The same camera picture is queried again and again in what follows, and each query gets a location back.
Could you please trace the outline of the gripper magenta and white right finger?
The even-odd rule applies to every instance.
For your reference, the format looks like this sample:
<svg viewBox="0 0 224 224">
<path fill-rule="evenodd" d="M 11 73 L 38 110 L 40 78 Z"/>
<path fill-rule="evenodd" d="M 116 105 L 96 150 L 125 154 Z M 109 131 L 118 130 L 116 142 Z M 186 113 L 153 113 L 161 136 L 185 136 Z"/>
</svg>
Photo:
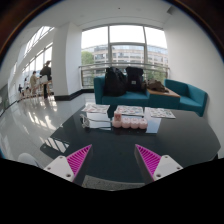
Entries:
<svg viewBox="0 0 224 224">
<path fill-rule="evenodd" d="M 169 155 L 160 156 L 138 144 L 135 145 L 134 155 L 146 184 L 182 169 L 182 166 Z"/>
</svg>

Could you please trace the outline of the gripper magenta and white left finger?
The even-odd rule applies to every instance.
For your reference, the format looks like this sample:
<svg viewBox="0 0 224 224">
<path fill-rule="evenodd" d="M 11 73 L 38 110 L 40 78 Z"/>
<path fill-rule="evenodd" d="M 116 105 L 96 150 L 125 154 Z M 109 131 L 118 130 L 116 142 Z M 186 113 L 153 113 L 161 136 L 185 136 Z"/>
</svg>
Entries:
<svg viewBox="0 0 224 224">
<path fill-rule="evenodd" d="M 81 186 L 93 156 L 92 145 L 85 146 L 69 156 L 58 156 L 44 170 Z"/>
</svg>

